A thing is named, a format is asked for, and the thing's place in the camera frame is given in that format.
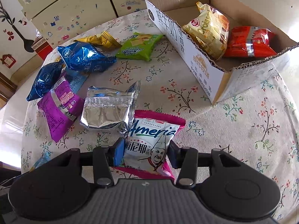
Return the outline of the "cream sticker-covered cabinet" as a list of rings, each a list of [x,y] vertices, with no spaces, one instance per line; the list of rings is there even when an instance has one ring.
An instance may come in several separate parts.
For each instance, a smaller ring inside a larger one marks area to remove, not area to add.
[[[18,0],[52,48],[104,22],[145,9],[144,0]]]

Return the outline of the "floral tablecloth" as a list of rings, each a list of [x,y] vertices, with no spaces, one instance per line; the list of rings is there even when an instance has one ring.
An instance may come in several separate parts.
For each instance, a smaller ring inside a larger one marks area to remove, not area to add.
[[[135,32],[159,34],[145,10],[103,23],[74,39],[107,31],[123,43]],[[59,45],[69,45],[73,40]],[[272,178],[281,199],[274,218],[279,223],[298,223],[298,105],[283,77],[274,72],[257,86],[211,105],[201,85],[167,38],[156,44],[150,62],[118,60],[103,73],[92,73],[80,88],[81,98],[90,86],[125,91],[141,81],[137,109],[177,115],[186,126],[173,138],[179,147],[199,152],[220,148]],[[89,130],[80,118],[57,143],[51,139],[39,100],[30,101],[24,120],[21,171],[27,172],[48,154],[51,158],[70,148],[92,151],[112,145],[118,136]]]

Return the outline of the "green cracker snack pack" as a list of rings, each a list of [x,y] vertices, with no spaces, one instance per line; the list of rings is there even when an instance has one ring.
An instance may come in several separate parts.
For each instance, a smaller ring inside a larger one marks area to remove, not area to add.
[[[163,34],[143,34],[135,32],[133,37],[124,42],[115,56],[119,59],[150,61],[156,43],[163,37]]]

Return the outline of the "pink white snack bag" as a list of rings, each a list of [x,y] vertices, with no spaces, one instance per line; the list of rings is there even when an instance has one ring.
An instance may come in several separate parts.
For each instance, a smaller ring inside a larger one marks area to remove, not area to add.
[[[166,155],[170,141],[186,120],[150,110],[135,110],[123,159],[115,169],[143,179],[174,180]]]

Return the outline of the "yellow gold snack wrapper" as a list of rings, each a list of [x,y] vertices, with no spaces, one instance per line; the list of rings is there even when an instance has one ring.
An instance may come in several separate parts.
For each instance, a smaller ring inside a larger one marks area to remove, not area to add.
[[[84,38],[78,38],[74,41],[89,43],[95,47],[103,48],[104,50],[112,51],[122,47],[107,31],[101,34],[91,35]]]

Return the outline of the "purple snack bag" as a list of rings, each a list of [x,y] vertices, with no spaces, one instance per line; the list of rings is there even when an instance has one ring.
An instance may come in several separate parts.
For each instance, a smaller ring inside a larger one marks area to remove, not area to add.
[[[84,99],[76,95],[70,83],[64,76],[60,77],[53,88],[38,102],[38,108],[43,111],[50,136],[59,142],[70,127],[81,115]]]

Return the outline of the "brown cardboard box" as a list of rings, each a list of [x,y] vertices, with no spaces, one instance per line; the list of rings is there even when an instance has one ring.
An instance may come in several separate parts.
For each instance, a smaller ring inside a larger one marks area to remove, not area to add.
[[[212,103],[256,86],[298,55],[298,43],[238,0],[145,2]]]

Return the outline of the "gold croissant snack bag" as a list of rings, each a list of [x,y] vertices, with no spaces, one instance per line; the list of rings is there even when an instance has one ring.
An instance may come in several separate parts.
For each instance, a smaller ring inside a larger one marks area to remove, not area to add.
[[[199,16],[183,26],[195,43],[213,60],[226,52],[229,37],[229,20],[209,4],[197,2]]]

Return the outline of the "silver foil snack bag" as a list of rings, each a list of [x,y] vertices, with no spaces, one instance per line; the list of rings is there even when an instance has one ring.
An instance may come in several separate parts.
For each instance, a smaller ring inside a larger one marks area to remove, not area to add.
[[[80,124],[86,128],[126,136],[133,124],[141,81],[126,91],[113,88],[88,88]]]

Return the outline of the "red snack bag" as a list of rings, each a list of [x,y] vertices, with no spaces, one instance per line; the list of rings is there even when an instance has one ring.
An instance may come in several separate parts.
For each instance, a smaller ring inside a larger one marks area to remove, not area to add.
[[[277,55],[270,41],[275,34],[267,28],[237,26],[231,30],[224,57],[227,58],[266,58]]]

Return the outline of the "small blue foil snack bag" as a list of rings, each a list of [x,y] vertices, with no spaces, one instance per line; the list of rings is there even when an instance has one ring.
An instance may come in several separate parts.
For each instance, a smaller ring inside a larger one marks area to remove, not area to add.
[[[41,67],[26,98],[27,102],[44,97],[60,78],[62,67],[62,60]]]

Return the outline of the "light blue snack packet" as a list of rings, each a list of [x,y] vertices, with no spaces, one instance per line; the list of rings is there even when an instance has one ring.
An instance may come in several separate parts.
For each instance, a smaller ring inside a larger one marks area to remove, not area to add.
[[[65,68],[62,74],[70,84],[70,88],[74,93],[77,93],[81,89],[84,82],[89,77],[89,74],[87,73],[69,70],[68,68]]]

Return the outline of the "red white box on floor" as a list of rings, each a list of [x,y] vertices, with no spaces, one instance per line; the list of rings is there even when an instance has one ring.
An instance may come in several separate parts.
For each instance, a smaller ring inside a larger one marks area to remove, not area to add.
[[[39,57],[44,61],[47,55],[52,52],[53,48],[48,43],[48,41],[42,36],[37,36],[34,43],[32,44],[32,49],[38,54]]]

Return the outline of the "large blue foil snack bag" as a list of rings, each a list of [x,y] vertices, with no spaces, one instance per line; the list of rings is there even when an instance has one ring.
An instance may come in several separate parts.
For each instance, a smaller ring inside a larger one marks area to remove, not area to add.
[[[85,73],[104,72],[116,61],[107,57],[89,43],[76,41],[68,46],[58,46],[57,51],[69,70]]]

